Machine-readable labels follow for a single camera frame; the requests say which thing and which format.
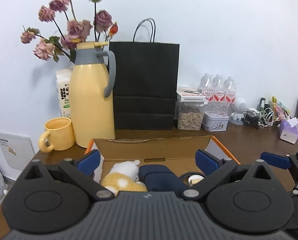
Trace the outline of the colourful snack packet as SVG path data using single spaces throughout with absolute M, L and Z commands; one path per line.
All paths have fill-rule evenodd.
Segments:
M 285 107 L 283 103 L 278 101 L 275 96 L 272 96 L 271 98 L 271 108 L 274 111 L 275 116 L 278 120 L 288 120 L 291 118 L 290 110 L 287 107 Z

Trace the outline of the water bottle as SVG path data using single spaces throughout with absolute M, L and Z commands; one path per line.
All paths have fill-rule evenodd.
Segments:
M 224 87 L 225 87 L 224 102 L 226 106 L 226 114 L 230 116 L 231 113 L 233 112 L 233 107 L 236 100 L 236 91 L 237 91 L 234 78 L 231 76 L 228 76 L 224 82 Z
M 211 102 L 212 102 L 213 95 L 214 95 L 211 74 L 208 74 L 208 73 L 204 74 L 204 76 L 201 78 L 201 82 L 197 88 L 197 91 L 206 97 L 206 100 L 208 101 L 208 103 L 206 105 L 205 110 L 210 111 L 211 110 Z
M 217 74 L 213 79 L 212 89 L 214 93 L 211 101 L 211 110 L 213 112 L 219 112 L 222 110 L 225 98 L 225 88 L 222 75 Z

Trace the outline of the black paper bag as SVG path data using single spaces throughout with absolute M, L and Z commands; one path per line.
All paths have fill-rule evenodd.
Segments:
M 156 23 L 149 42 L 110 42 L 115 54 L 115 129 L 171 130 L 177 97 L 180 45 L 157 43 Z

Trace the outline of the water bottle right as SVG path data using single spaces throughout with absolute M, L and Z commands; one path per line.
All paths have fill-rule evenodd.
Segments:
M 236 91 L 237 91 L 234 78 L 231 76 L 228 76 L 224 82 L 224 87 L 225 87 L 224 102 L 226 106 L 226 114 L 230 116 L 231 113 L 233 112 L 233 107 L 236 100 Z

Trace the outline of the water bottle middle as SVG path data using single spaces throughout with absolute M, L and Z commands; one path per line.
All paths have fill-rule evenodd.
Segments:
M 213 79 L 212 89 L 214 93 L 211 101 L 211 110 L 213 112 L 219 112 L 222 110 L 225 98 L 225 88 L 222 75 L 217 74 Z

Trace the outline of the clear seed container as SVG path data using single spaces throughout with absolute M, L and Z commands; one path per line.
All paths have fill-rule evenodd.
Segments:
M 199 131 L 202 126 L 206 102 L 180 102 L 177 128 L 183 131 Z

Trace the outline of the large white jar lid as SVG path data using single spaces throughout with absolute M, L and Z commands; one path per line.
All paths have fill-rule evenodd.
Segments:
M 202 181 L 204 178 L 205 178 L 204 176 L 199 175 L 199 174 L 191 175 L 191 176 L 188 178 L 189 186 L 196 185 L 197 183 L 199 183 L 200 181 Z

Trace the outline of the dried pink rose bouquet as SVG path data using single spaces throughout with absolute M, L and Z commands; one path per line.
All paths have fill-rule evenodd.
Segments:
M 105 42 L 110 41 L 119 30 L 118 24 L 113 21 L 108 11 L 96 9 L 97 3 L 102 0 L 90 1 L 94 4 L 93 22 L 77 19 L 72 0 L 51 0 L 48 6 L 41 6 L 38 12 L 39 21 L 54 23 L 59 34 L 44 37 L 39 29 L 28 27 L 24 28 L 20 35 L 21 43 L 30 44 L 39 38 L 33 54 L 40 60 L 53 59 L 58 62 L 60 56 L 66 56 L 69 61 L 75 62 L 77 44 L 86 42 L 91 31 L 94 32 L 95 42 L 100 41 L 101 35 Z

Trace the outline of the yellow thermos jug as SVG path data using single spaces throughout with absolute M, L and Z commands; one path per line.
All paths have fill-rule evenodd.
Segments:
M 104 49 L 108 45 L 108 42 L 83 42 L 76 46 L 69 100 L 75 142 L 83 148 L 95 138 L 115 138 L 116 60 L 112 51 Z

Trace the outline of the white wall panel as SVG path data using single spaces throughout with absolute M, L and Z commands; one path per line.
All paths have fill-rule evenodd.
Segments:
M 35 156 L 30 137 L 0 132 L 0 147 L 7 164 L 23 171 Z

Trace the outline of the purple tissue pack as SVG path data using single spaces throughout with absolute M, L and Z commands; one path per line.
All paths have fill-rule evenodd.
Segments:
M 279 137 L 281 140 L 295 144 L 298 140 L 298 118 L 281 120 Z

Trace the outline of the yellow white plush toy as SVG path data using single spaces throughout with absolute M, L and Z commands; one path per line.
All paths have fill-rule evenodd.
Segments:
M 147 192 L 146 185 L 139 179 L 140 160 L 116 163 L 102 179 L 101 185 L 115 196 L 120 191 Z

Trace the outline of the white robot figurine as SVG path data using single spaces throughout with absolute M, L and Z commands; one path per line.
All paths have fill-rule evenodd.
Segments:
M 234 125 L 243 125 L 244 113 L 247 110 L 247 108 L 248 106 L 246 100 L 242 97 L 237 97 L 232 108 L 232 113 L 229 118 L 229 122 L 231 122 Z

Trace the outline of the yellow mug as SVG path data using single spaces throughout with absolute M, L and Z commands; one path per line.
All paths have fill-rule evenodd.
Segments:
M 75 144 L 70 118 L 54 118 L 45 123 L 45 132 L 39 138 L 41 152 L 64 151 Z

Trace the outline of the navy zipper pouch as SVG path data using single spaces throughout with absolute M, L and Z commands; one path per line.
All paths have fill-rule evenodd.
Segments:
M 142 165 L 139 168 L 139 179 L 148 191 L 178 193 L 188 189 L 188 186 L 165 165 Z

